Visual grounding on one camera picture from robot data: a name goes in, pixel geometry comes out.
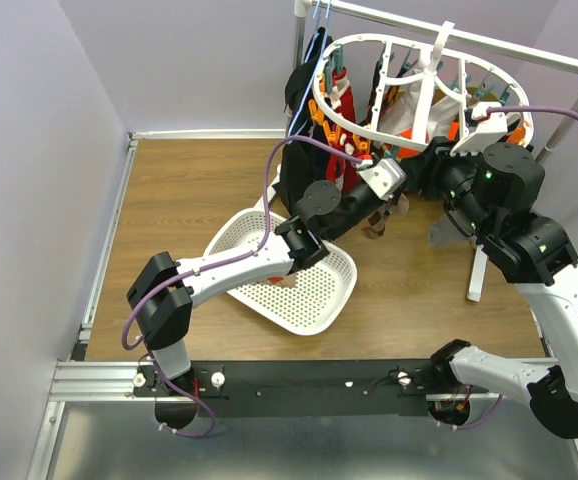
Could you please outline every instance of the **metal pole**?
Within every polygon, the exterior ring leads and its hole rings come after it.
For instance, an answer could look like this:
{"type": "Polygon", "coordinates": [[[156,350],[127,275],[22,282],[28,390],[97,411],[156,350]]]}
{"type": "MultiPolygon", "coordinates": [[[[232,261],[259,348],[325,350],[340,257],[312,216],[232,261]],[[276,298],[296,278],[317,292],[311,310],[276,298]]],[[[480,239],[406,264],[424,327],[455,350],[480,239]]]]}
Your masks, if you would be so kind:
{"type": "MultiPolygon", "coordinates": [[[[316,3],[317,0],[311,0],[312,5],[315,5],[316,3]]],[[[425,35],[437,35],[441,29],[440,25],[414,20],[393,13],[382,12],[380,10],[362,7],[360,5],[354,5],[340,0],[321,0],[320,7],[326,8],[328,3],[331,4],[330,8],[334,12],[344,13],[351,15],[352,17],[364,18],[365,20],[370,20],[376,23],[400,27],[411,32],[422,33],[425,35]]],[[[518,60],[524,60],[578,75],[578,59],[576,58],[545,52],[536,48],[525,47],[524,45],[517,45],[511,42],[504,42],[483,35],[463,32],[461,30],[451,30],[449,40],[455,40],[465,45],[474,45],[507,57],[517,58],[518,60]]]]}
{"type": "MultiPolygon", "coordinates": [[[[296,16],[296,31],[294,33],[293,43],[293,68],[294,70],[302,65],[302,50],[305,39],[305,20],[306,17],[296,16]]],[[[291,117],[287,117],[287,125],[285,125],[285,135],[289,134],[289,126],[291,125],[291,117]]]]}
{"type": "MultiPolygon", "coordinates": [[[[571,110],[578,112],[578,98],[571,107],[571,110]]],[[[549,140],[547,140],[546,145],[542,150],[540,150],[540,153],[536,157],[536,161],[538,163],[543,163],[545,160],[547,160],[549,155],[553,153],[560,141],[564,138],[565,135],[567,135],[567,133],[569,133],[569,130],[571,130],[573,122],[573,118],[564,117],[564,119],[560,122],[560,125],[558,125],[558,128],[556,128],[556,130],[551,134],[551,137],[549,137],[549,140]]]]}

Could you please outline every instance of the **metal frame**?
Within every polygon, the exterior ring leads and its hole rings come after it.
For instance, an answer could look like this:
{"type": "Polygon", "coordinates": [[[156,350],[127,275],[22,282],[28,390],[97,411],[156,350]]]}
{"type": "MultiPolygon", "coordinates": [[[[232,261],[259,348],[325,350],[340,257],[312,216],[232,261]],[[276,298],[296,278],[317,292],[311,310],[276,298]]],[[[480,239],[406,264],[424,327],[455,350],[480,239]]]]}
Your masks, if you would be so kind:
{"type": "MultiPolygon", "coordinates": [[[[553,359],[520,359],[537,365],[551,364],[553,359]]],[[[59,450],[62,421],[70,403],[77,402],[189,402],[186,398],[149,398],[133,396],[133,378],[138,362],[58,362],[49,392],[47,409],[40,428],[28,480],[47,478],[54,456],[59,450]]],[[[429,395],[430,401],[444,400],[451,395],[429,395]]],[[[474,399],[492,399],[497,395],[473,394],[474,399]]],[[[578,440],[575,440],[578,453],[578,440]]]]}
{"type": "MultiPolygon", "coordinates": [[[[308,9],[316,5],[317,0],[295,0],[294,13],[296,15],[295,42],[294,42],[294,65],[302,59],[304,42],[305,17],[308,9]]],[[[400,27],[409,31],[436,35],[439,25],[412,20],[398,15],[393,15],[378,10],[353,5],[339,0],[322,0],[321,8],[326,8],[331,3],[331,9],[335,12],[345,13],[359,18],[400,27]]],[[[541,65],[558,68],[563,71],[578,74],[578,60],[562,55],[543,52],[533,48],[514,45],[509,42],[501,42],[489,39],[481,35],[475,35],[459,30],[452,30],[452,40],[463,44],[484,47],[489,51],[507,55],[520,60],[530,61],[541,65]]],[[[578,100],[574,108],[578,111],[578,100]]],[[[547,147],[543,149],[539,158],[544,161],[553,151],[557,143],[564,137],[571,123],[565,122],[556,129],[547,147]]],[[[129,175],[136,153],[138,140],[142,138],[281,138],[284,136],[282,129],[260,130],[187,130],[173,132],[139,132],[130,135],[131,141],[127,151],[127,161],[122,174],[122,181],[118,189],[112,220],[107,230],[103,251],[98,263],[92,290],[87,302],[85,315],[78,341],[89,341],[91,328],[95,318],[98,299],[102,282],[104,280],[109,254],[113,244],[113,238],[118,225],[120,210],[124,200],[129,175]]],[[[524,359],[527,363],[553,362],[553,359],[524,359]]],[[[133,378],[138,362],[59,362],[55,369],[51,389],[48,395],[45,415],[40,427],[38,440],[35,446],[32,462],[28,471],[29,480],[47,478],[50,473],[54,454],[58,447],[61,427],[68,404],[72,402],[186,402],[184,398],[136,398],[133,396],[133,378]]],[[[491,394],[474,395],[474,398],[482,396],[491,397],[491,394]]],[[[430,396],[429,399],[443,398],[443,396],[430,396]]],[[[578,440],[575,440],[578,451],[578,440]]]]}

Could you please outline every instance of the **clothes drying rack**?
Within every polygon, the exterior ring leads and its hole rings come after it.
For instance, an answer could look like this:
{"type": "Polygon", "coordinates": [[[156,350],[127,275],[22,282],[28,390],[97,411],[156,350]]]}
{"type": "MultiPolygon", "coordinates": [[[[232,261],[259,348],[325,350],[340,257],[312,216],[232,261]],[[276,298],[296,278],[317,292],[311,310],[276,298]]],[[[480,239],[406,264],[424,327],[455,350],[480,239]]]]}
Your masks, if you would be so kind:
{"type": "MultiPolygon", "coordinates": [[[[349,2],[340,0],[295,0],[294,16],[295,34],[293,50],[293,67],[297,68],[303,60],[305,21],[312,7],[318,6],[321,9],[350,15],[352,17],[370,20],[372,22],[390,25],[392,27],[402,28],[414,33],[437,36],[443,29],[442,25],[415,20],[403,17],[393,13],[383,12],[373,8],[363,7],[349,2]]],[[[490,53],[497,53],[506,57],[515,58],[525,62],[542,65],[545,67],[561,70],[563,72],[578,75],[578,59],[539,50],[524,45],[518,45],[511,42],[489,38],[483,35],[469,33],[452,28],[449,31],[448,40],[460,43],[462,45],[475,46],[490,53]]],[[[571,110],[578,112],[578,97],[571,110]]],[[[556,150],[562,139],[567,135],[573,126],[573,119],[565,117],[558,127],[551,134],[545,146],[536,156],[536,161],[544,163],[549,156],[556,150]]],[[[487,266],[487,256],[481,247],[475,250],[475,256],[472,266],[471,278],[467,292],[469,300],[478,302],[482,296],[482,286],[487,266]]]]}

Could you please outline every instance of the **hanging clothes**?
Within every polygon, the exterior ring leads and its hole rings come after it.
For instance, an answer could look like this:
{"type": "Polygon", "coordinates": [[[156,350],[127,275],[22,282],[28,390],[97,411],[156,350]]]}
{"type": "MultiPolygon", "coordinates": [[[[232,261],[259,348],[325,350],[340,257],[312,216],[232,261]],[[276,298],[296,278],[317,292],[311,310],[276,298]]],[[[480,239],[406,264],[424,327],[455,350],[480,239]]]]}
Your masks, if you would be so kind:
{"type": "MultiPolygon", "coordinates": [[[[322,51],[322,42],[325,46],[333,42],[331,36],[325,39],[326,29],[321,27],[314,34],[309,42],[309,56],[302,65],[299,65],[289,76],[285,85],[285,105],[291,110],[296,117],[294,129],[290,132],[292,135],[309,135],[313,127],[312,138],[325,142],[324,131],[319,125],[313,125],[309,113],[308,103],[313,98],[310,89],[310,80],[313,71],[318,63],[320,52],[322,51]]],[[[327,152],[313,147],[312,145],[302,142],[292,142],[282,150],[282,163],[280,168],[280,181],[275,185],[276,192],[282,200],[289,213],[293,215],[294,207],[298,200],[302,198],[306,188],[311,185],[317,177],[324,178],[325,172],[315,172],[313,168],[313,159],[322,158],[326,164],[329,158],[327,152]]]]}
{"type": "MultiPolygon", "coordinates": [[[[333,88],[329,94],[329,101],[334,112],[341,115],[346,120],[356,123],[356,110],[353,102],[353,92],[347,77],[347,69],[343,67],[340,73],[333,75],[333,88]]],[[[352,135],[344,129],[338,129],[335,141],[329,144],[349,155],[358,155],[353,144],[352,135]]],[[[327,164],[325,178],[335,183],[342,193],[346,193],[358,184],[359,177],[356,169],[348,162],[336,155],[331,155],[327,164]]]]}

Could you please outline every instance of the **floor trim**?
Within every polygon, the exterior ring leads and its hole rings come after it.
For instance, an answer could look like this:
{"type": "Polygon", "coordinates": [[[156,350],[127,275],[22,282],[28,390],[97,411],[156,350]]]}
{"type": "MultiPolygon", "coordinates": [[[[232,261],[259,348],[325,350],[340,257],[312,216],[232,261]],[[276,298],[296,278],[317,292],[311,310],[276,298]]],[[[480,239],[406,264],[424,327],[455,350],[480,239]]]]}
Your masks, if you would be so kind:
{"type": "Polygon", "coordinates": [[[153,139],[229,139],[229,138],[283,138],[282,128],[208,128],[200,130],[165,130],[154,132],[135,132],[132,140],[153,139]]]}
{"type": "Polygon", "coordinates": [[[82,323],[81,330],[85,331],[84,332],[85,335],[83,335],[83,332],[81,331],[81,334],[79,335],[79,341],[83,343],[89,342],[89,335],[87,333],[91,332],[91,324],[93,324],[93,321],[96,316],[98,300],[100,299],[100,291],[102,290],[102,283],[105,279],[107,264],[109,263],[109,255],[111,254],[113,239],[116,235],[116,229],[118,227],[118,219],[120,218],[120,210],[122,209],[122,204],[125,199],[125,192],[127,191],[127,185],[129,183],[129,175],[131,174],[131,167],[133,166],[133,160],[136,156],[137,145],[138,145],[137,140],[131,140],[127,148],[125,166],[122,172],[120,186],[118,188],[118,192],[116,194],[116,199],[114,202],[113,215],[111,218],[111,222],[109,223],[109,227],[107,228],[107,234],[105,236],[103,249],[100,254],[100,259],[98,260],[98,268],[96,270],[96,276],[94,278],[94,282],[91,287],[91,292],[89,293],[87,306],[85,308],[85,314],[81,322],[82,323]]]}

